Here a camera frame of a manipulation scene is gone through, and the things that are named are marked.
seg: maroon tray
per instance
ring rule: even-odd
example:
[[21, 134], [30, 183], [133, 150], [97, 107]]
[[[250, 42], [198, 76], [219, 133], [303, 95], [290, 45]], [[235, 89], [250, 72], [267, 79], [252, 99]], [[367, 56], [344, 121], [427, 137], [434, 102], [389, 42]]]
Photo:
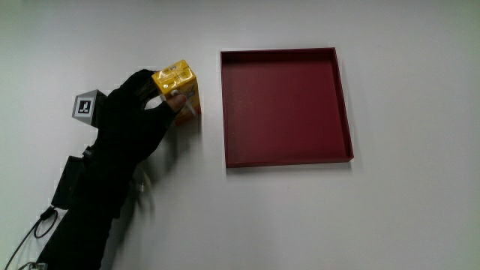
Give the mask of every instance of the maroon tray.
[[226, 167], [353, 158], [335, 48], [221, 52]]

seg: black wire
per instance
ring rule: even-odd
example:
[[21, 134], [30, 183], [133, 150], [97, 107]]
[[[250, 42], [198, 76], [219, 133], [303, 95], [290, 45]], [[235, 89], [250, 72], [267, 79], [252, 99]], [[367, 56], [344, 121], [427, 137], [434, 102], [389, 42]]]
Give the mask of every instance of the black wire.
[[[55, 220], [53, 220], [53, 224], [52, 226], [50, 226], [50, 228], [43, 234], [43, 235], [40, 235], [40, 236], [37, 236], [37, 228], [38, 228], [38, 225], [40, 225], [40, 223], [42, 221], [45, 221], [46, 219], [50, 218], [53, 214], [55, 214]], [[36, 239], [40, 239], [42, 237], [44, 237], [52, 228], [53, 228], [53, 225], [55, 224], [55, 222], [57, 221], [57, 217], [59, 216], [59, 213], [55, 210], [55, 207], [52, 207], [50, 206], [44, 213], [42, 213], [40, 215], [40, 218], [37, 220], [37, 222], [35, 222], [35, 224], [33, 225], [33, 227], [28, 231], [27, 235], [25, 235], [25, 237], [23, 238], [22, 242], [18, 245], [18, 247], [16, 248], [15, 252], [13, 252], [13, 255], [12, 257], [8, 260], [8, 263], [7, 263], [7, 266], [5, 266], [5, 270], [8, 270], [8, 266], [11, 264], [12, 260], [14, 259], [15, 257], [15, 254], [17, 254], [18, 250], [20, 249], [20, 247], [22, 247], [23, 245], [23, 242], [25, 242], [25, 240], [30, 236], [30, 233], [32, 233], [32, 230], [35, 230], [34, 232], [34, 236]]]
[[33, 232], [33, 236], [35, 236], [36, 239], [40, 239], [42, 237], [44, 237], [52, 228], [53, 228], [53, 225], [55, 225], [55, 222], [57, 222], [57, 218], [59, 217], [59, 213], [56, 211], [56, 210], [53, 210], [53, 212], [55, 213], [55, 219], [53, 220], [52, 222], [52, 225], [48, 228], [48, 230], [46, 232], [43, 233], [43, 235], [40, 235], [38, 236], [37, 235], [37, 229], [38, 229], [38, 226], [35, 227], [35, 231]]

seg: white surface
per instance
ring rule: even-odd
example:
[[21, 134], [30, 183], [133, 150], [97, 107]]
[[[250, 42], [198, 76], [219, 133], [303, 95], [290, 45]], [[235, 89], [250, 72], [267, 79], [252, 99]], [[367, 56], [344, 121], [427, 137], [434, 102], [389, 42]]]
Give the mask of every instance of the white surface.
[[[479, 14], [473, 0], [0, 2], [2, 262], [95, 140], [74, 97], [185, 59], [201, 124], [142, 164], [150, 196], [124, 207], [103, 269], [479, 269]], [[220, 48], [330, 42], [351, 166], [226, 171]]]

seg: juice box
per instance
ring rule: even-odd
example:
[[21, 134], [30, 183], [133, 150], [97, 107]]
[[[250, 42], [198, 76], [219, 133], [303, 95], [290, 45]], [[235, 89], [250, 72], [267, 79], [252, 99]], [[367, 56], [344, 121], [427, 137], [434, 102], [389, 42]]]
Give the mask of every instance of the juice box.
[[187, 104], [175, 118], [175, 125], [181, 125], [200, 114], [200, 97], [198, 95], [197, 76], [185, 60], [158, 71], [151, 76], [157, 86], [158, 93], [166, 99], [180, 93], [187, 97]]

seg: gloved hand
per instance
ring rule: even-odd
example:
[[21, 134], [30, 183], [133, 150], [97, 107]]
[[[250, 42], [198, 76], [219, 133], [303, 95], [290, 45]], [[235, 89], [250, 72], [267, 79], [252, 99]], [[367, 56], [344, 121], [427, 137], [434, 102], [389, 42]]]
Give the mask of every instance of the gloved hand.
[[136, 72], [106, 99], [94, 154], [77, 182], [73, 207], [119, 216], [136, 165], [158, 147], [187, 100], [178, 95], [154, 109], [144, 109], [146, 101], [140, 93], [156, 93], [148, 89], [155, 87], [153, 73]]

